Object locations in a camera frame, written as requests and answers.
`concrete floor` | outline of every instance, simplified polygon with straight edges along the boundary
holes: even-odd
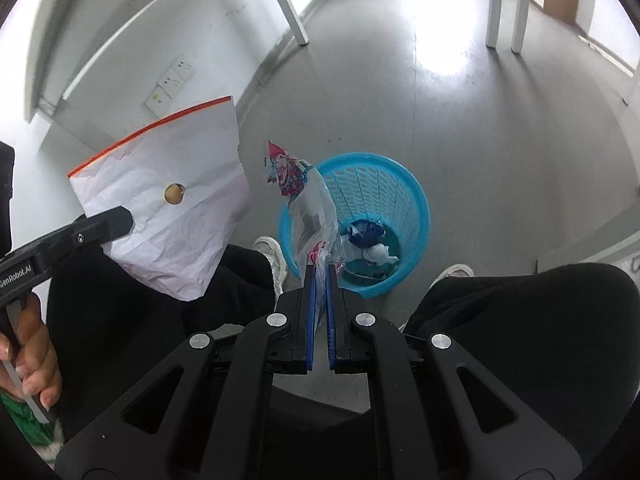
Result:
[[[514,56],[515,0],[503,0],[498,48],[489,50],[487,8],[488,0],[323,3],[306,23],[310,44],[283,56],[242,120],[254,205],[232,242],[250,247],[277,234],[283,199],[266,184],[267,139],[311,162],[380,153],[420,181],[432,220],[424,257],[392,292],[368,300],[396,324],[444,267],[531,273],[537,257],[629,206],[638,177],[614,110],[628,77],[534,6]],[[345,408],[368,405],[364,378],[326,367],[276,383]]]

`knee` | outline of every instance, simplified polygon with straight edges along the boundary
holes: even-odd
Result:
[[[577,297],[600,304],[607,317],[640,324],[638,287],[623,270],[609,264],[574,264],[555,270]]]

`power socket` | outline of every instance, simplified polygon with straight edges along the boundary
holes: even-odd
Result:
[[[145,105],[156,115],[156,117],[161,119],[166,115],[171,102],[172,99],[169,97],[169,94],[159,86],[156,86],[154,91],[151,92],[151,95],[146,98]]]
[[[178,59],[174,61],[175,71],[180,74],[182,79],[188,81],[193,76],[193,73],[196,70],[196,67],[193,61],[188,57],[182,54]]]
[[[160,78],[158,85],[167,92],[171,99],[175,99],[184,86],[184,79],[174,67],[171,67],[166,71],[166,74]]]

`white table leg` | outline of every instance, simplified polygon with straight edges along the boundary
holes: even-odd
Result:
[[[513,24],[513,39],[511,40],[511,50],[514,54],[522,52],[524,43],[524,33],[527,30],[527,18],[529,17],[529,0],[518,0],[516,6],[516,20]]]
[[[300,21],[300,16],[296,12],[296,9],[293,8],[291,0],[277,1],[280,4],[280,8],[284,13],[285,18],[289,22],[289,27],[291,27],[291,30],[296,37],[296,41],[301,46],[306,45],[309,42],[309,37],[306,34],[305,27],[303,27],[302,22]]]
[[[486,24],[486,46],[489,48],[495,48],[498,44],[501,10],[502,0],[489,0],[489,20]]]

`round hole in bag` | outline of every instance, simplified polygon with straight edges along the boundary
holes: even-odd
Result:
[[[171,205],[178,205],[184,197],[184,186],[182,184],[170,184],[164,190],[164,199]]]

